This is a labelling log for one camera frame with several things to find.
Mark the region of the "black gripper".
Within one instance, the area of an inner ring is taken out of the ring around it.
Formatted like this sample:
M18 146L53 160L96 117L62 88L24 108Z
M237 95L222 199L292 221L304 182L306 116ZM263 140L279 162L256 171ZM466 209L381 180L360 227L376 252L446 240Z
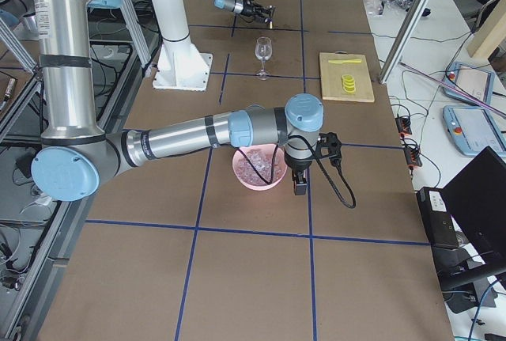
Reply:
M285 163L292 170L294 195L305 195L308 189L308 182L304 171L311 166L312 157L297 159L286 154Z
M255 21L258 23L270 23L270 17L260 17L260 13L274 13L274 6L260 6L255 2L255 0L241 0L243 9L241 11L241 15L245 17L254 17Z

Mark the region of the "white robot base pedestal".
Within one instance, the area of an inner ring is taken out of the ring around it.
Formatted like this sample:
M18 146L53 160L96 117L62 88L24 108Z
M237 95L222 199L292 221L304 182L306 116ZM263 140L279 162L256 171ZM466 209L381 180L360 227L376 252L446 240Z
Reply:
M183 0L152 0L162 46L153 80L155 89L204 91L213 61L191 41Z

